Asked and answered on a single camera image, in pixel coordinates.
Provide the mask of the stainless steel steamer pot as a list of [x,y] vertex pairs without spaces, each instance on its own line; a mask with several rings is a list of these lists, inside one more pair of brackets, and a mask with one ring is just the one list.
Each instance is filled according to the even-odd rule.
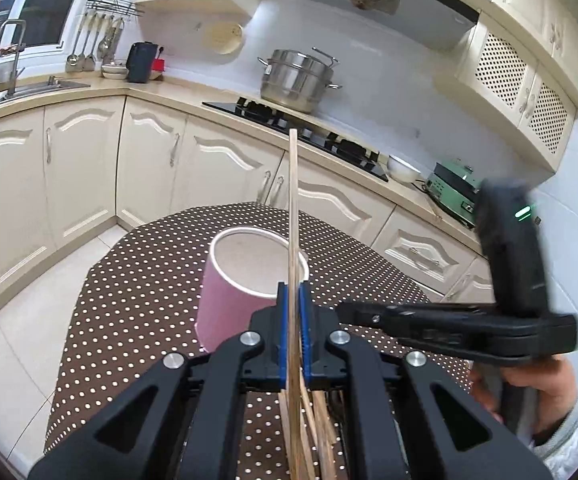
[[332,82],[339,60],[312,47],[313,56],[298,50],[276,49],[269,58],[257,58],[264,66],[261,98],[303,114],[312,114],[327,89],[340,90]]

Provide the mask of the pink utensil holder cup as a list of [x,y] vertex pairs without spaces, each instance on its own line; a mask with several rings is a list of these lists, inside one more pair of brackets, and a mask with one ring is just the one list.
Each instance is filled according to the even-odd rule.
[[289,283],[289,241],[255,226],[218,232],[208,246],[196,332],[215,351],[249,327],[252,315],[276,303],[279,283]]

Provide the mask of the green electric cooker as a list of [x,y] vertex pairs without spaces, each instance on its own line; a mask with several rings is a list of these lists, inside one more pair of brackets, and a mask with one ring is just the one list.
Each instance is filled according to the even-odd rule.
[[474,203],[481,179],[471,166],[460,159],[437,162],[424,186],[441,210],[466,228],[474,229]]

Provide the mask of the black electric kettle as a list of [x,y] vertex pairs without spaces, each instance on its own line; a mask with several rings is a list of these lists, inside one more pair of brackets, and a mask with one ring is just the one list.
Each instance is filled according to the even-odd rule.
[[128,82],[144,84],[149,80],[156,52],[158,45],[153,42],[140,41],[132,44],[126,60]]

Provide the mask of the red bowl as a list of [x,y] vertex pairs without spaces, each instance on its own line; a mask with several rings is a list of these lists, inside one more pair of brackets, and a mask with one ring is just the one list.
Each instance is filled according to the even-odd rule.
[[158,79],[164,73],[164,60],[162,58],[155,58],[152,62],[150,79]]

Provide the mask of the black gas stove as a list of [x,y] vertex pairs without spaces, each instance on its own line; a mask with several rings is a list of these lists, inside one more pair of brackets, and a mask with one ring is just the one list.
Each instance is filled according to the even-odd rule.
[[283,110],[255,102],[244,96],[236,102],[203,101],[202,104],[213,110],[221,110],[227,114],[240,117],[248,122],[272,129],[286,136],[292,129],[298,133],[298,140],[313,148],[318,148],[337,159],[371,174],[375,178],[388,182],[389,177],[379,162],[379,153],[370,150],[362,144],[348,140],[326,128],[306,122],[305,119],[295,117]]

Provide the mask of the stainless steel sink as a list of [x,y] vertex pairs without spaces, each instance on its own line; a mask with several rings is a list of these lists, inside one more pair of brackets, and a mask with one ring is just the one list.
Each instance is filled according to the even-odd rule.
[[0,105],[19,99],[24,99],[28,96],[40,96],[41,94],[51,92],[83,88],[89,88],[89,84],[82,84],[81,82],[69,81],[65,79],[57,79],[55,76],[50,76],[46,81],[41,81],[37,84],[22,84],[22,86],[16,87],[12,93],[10,93],[8,90],[0,91]]

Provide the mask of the white ceramic bowl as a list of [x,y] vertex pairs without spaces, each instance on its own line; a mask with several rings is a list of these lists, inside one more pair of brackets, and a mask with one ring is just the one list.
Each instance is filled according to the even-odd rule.
[[400,183],[414,183],[421,178],[421,172],[400,157],[390,155],[386,164],[389,176]]

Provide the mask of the hanging utensil rack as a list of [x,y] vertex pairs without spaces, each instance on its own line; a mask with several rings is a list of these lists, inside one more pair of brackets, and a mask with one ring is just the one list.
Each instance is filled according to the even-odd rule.
[[99,65],[110,64],[125,26],[142,14],[142,5],[132,0],[86,0],[65,71],[92,73]]

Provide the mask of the brown polka dot tablecloth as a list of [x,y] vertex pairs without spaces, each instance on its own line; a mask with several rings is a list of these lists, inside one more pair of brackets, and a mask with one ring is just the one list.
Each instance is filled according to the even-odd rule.
[[[200,356],[248,327],[252,297],[204,275],[214,237],[240,226],[286,236],[288,215],[254,203],[190,208],[133,229],[89,270],[68,323],[46,451],[167,353]],[[318,306],[436,300],[369,246],[309,214],[300,218],[300,246]]]

